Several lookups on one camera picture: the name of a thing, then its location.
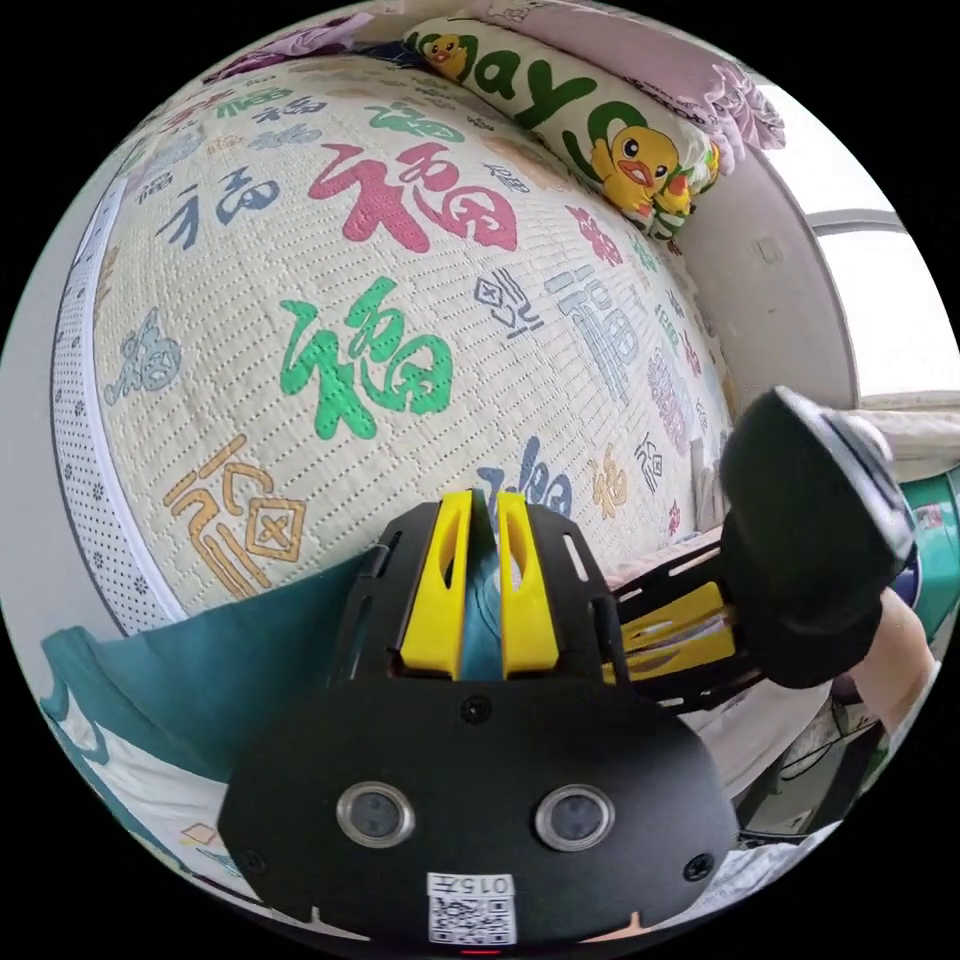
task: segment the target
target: screw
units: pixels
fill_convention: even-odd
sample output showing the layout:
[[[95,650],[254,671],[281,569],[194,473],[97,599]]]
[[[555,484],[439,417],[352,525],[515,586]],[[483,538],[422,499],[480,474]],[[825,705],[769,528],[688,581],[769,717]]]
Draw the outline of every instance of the screw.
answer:
[[[683,879],[690,883],[698,883],[703,880],[713,869],[713,857],[709,853],[701,853],[694,857],[683,868]]]
[[[256,850],[241,850],[240,860],[247,873],[252,873],[255,877],[261,877],[267,872],[267,861]]]
[[[460,716],[467,723],[483,723],[490,719],[493,707],[486,697],[467,697],[460,706]]]

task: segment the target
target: teal cloth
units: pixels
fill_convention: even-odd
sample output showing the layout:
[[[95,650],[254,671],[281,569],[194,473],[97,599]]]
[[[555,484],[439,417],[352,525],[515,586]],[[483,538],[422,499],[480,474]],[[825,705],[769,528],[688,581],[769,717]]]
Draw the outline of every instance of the teal cloth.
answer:
[[[40,706],[56,724],[69,693],[98,736],[98,728],[109,730],[159,760],[226,783],[251,738],[326,682],[363,560],[121,640],[101,643],[82,627],[55,633],[42,643],[54,688]],[[468,561],[464,679],[500,676],[496,569],[495,554]],[[102,737],[83,752],[56,732],[102,796],[103,785],[79,762],[109,762]]]

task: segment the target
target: cable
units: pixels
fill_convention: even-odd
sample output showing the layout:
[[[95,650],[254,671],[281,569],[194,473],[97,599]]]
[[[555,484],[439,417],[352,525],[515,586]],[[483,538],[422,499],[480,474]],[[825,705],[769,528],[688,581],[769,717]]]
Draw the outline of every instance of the cable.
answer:
[[[835,747],[838,743],[843,743],[846,740],[850,740],[853,737],[857,737],[862,733],[866,733],[868,730],[872,730],[880,722],[879,720],[874,720],[871,723],[864,724],[862,727],[857,727],[856,730],[850,730],[847,733],[841,733],[840,731],[840,721],[837,718],[837,704],[836,701],[830,701],[830,713],[833,717],[833,725],[836,727],[837,733],[840,736],[835,737],[833,740],[829,740],[827,743],[821,744],[817,747],[816,750],[811,750],[809,753],[805,753],[802,757],[798,757],[796,760],[791,760],[789,763],[786,763],[781,768],[781,783],[790,783],[791,780],[796,780],[798,777],[802,777],[805,773],[812,770],[829,752],[831,747]],[[804,767],[799,773],[795,773],[792,777],[784,777],[783,771],[789,770],[790,767],[795,767],[798,763],[802,763],[804,760],[809,760],[810,757],[817,757],[813,763],[808,767]]]

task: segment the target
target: orange chinese character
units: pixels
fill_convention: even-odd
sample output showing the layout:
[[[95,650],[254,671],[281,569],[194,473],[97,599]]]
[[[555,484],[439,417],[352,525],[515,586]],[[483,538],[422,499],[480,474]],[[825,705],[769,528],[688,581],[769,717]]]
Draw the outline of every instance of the orange chinese character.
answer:
[[[596,460],[588,461],[593,471],[593,502],[600,507],[603,519],[611,519],[616,507],[627,502],[627,475],[613,460],[613,445],[607,444],[603,469]]]
[[[273,478],[260,467],[231,459],[246,442],[247,438],[242,434],[235,437],[199,470],[191,470],[163,498],[163,505],[170,508],[174,517],[179,517],[190,506],[197,507],[187,526],[190,542],[217,579],[238,600],[255,596],[257,587],[266,590],[271,586],[251,554],[288,563],[297,561],[307,509],[302,500],[272,497]],[[210,480],[221,468],[218,502],[212,492],[215,487],[211,484],[208,489],[199,486],[198,482]],[[237,481],[240,479],[255,483],[262,496],[250,497],[241,503],[237,496]],[[224,521],[244,514],[247,520],[241,542]],[[223,519],[214,523],[218,517]]]

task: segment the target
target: pink blanket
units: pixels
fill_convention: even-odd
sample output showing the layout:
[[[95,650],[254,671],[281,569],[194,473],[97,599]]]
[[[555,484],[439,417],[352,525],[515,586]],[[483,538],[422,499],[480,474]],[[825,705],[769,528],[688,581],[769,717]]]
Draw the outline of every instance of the pink blanket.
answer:
[[[783,120],[739,65],[636,14],[589,0],[473,0],[470,13],[622,77],[695,123],[717,145],[721,173],[733,171],[745,144],[786,144]]]
[[[368,13],[355,13],[349,17],[336,17],[317,24],[297,27],[265,43],[262,47],[241,54],[216,73],[204,77],[203,82],[213,83],[238,73],[249,73],[251,70],[283,63],[295,57],[343,53],[350,49],[353,34],[371,20],[373,17]]]

